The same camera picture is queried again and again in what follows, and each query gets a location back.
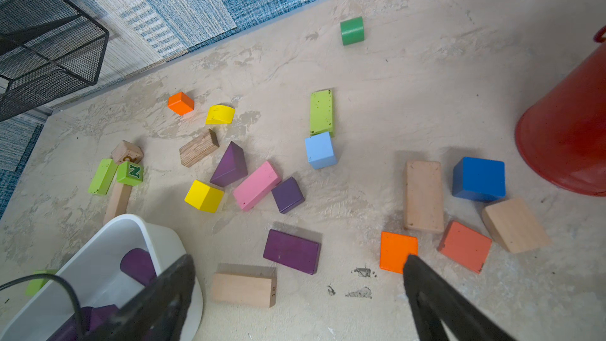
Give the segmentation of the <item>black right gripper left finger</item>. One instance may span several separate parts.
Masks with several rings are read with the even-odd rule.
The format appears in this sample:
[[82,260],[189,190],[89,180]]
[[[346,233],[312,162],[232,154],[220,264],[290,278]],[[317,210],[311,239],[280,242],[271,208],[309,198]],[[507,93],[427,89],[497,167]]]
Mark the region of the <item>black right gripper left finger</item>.
[[194,283],[193,258],[185,254],[84,339],[181,339]]

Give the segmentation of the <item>purple short cylinder block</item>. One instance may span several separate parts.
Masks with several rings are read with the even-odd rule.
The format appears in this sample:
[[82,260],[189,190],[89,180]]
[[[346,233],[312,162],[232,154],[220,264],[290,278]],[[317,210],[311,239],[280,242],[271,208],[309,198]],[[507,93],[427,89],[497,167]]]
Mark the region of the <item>purple short cylinder block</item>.
[[119,267],[123,273],[144,287],[156,278],[156,270],[149,252],[141,248],[129,251],[122,258]]

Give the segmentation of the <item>purple rectangular block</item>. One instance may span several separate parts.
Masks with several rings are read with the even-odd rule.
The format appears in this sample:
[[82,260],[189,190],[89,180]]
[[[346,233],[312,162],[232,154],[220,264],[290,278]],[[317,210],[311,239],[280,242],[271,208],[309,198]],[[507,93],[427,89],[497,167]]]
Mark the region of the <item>purple rectangular block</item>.
[[314,275],[320,260],[321,244],[271,229],[263,258],[300,272]]
[[96,307],[91,309],[89,317],[89,328],[90,332],[95,331],[99,326],[104,324],[109,318],[111,318],[118,311],[118,306],[109,305]]

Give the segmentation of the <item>white plastic storage bin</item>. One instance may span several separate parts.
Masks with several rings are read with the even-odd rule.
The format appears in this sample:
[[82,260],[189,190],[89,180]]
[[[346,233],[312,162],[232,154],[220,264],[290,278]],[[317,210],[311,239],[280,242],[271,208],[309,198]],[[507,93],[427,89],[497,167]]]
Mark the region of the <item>white plastic storage bin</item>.
[[[188,254],[174,230],[127,214],[104,225],[52,277],[2,332],[3,340],[47,340],[72,315],[80,332],[76,304],[92,308],[115,305],[118,310],[145,287],[120,270],[132,249],[149,252],[156,276]],[[196,277],[181,339],[192,340],[200,327],[204,300]]]

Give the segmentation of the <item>terracotta square block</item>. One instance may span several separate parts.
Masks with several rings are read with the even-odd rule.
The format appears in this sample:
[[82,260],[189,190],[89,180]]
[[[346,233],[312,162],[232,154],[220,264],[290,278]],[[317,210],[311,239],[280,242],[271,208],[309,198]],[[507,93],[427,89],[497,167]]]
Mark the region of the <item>terracotta square block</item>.
[[480,274],[491,246],[492,240],[489,237],[452,220],[437,250],[468,270]]

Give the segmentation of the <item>natural wood tall block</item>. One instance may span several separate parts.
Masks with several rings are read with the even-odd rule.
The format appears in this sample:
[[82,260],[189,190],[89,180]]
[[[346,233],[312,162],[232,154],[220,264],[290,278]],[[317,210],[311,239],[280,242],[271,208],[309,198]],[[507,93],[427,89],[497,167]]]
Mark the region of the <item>natural wood tall block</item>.
[[406,164],[406,229],[444,232],[442,168],[439,162],[409,160]]

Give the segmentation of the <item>yellow cube block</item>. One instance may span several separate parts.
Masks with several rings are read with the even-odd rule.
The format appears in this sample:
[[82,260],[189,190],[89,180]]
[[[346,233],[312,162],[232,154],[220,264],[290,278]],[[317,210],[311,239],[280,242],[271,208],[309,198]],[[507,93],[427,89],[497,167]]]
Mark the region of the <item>yellow cube block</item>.
[[224,192],[195,180],[185,197],[185,202],[202,212],[216,213]]

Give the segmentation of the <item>dark blue cube block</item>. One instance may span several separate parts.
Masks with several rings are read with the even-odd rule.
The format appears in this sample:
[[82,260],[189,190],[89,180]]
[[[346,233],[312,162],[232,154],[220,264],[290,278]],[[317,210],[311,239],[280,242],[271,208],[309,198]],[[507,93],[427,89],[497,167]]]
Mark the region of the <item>dark blue cube block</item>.
[[463,157],[453,169],[452,195],[485,203],[504,199],[507,195],[505,163]]

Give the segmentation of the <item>green letter cube block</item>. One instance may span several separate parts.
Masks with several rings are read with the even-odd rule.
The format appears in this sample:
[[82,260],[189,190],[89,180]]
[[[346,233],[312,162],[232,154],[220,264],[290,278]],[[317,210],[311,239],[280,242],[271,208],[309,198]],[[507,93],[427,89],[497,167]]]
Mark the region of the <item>green letter cube block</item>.
[[127,186],[138,186],[143,183],[144,169],[140,164],[126,161],[118,166],[116,179]]

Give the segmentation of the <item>small natural wood block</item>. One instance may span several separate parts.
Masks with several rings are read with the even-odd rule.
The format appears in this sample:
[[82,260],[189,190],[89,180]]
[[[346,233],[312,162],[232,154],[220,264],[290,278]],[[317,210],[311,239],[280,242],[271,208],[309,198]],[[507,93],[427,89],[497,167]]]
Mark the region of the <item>small natural wood block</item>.
[[116,164],[133,162],[138,164],[144,158],[142,149],[128,141],[121,141],[111,153],[111,158]]

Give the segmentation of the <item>pink rectangular block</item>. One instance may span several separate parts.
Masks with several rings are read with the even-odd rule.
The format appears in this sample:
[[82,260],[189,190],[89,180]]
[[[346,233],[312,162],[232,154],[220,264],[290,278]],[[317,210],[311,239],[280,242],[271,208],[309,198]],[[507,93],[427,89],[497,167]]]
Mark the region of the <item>pink rectangular block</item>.
[[269,161],[264,162],[247,177],[233,192],[242,211],[247,212],[265,198],[282,178]]

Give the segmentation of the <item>light blue cube block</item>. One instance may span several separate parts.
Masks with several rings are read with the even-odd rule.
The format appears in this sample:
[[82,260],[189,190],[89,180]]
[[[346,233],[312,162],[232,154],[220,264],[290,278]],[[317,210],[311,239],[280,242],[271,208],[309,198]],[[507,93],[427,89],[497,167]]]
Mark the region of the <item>light blue cube block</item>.
[[305,146],[308,162],[315,170],[337,164],[338,161],[329,132],[306,138]]

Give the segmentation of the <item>orange cube block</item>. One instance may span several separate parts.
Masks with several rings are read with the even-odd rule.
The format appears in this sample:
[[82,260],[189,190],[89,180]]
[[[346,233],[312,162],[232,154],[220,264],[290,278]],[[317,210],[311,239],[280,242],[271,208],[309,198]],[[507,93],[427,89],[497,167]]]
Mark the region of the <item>orange cube block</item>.
[[194,111],[195,104],[193,99],[191,99],[185,93],[177,93],[169,98],[167,107],[175,114],[183,116]]

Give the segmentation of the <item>lime green rectangular block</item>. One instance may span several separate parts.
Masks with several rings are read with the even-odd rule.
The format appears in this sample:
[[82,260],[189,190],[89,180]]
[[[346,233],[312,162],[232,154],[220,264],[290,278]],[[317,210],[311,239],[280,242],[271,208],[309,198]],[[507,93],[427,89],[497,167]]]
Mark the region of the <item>lime green rectangular block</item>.
[[329,132],[334,136],[334,104],[331,89],[311,94],[310,99],[310,135]]

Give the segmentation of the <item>green cylinder block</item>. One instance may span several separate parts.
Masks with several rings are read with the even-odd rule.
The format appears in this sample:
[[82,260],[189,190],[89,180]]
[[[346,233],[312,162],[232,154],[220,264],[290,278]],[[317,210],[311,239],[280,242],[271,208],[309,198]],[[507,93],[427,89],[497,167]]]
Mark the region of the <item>green cylinder block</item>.
[[360,43],[365,40],[365,28],[362,17],[355,17],[340,23],[342,45]]

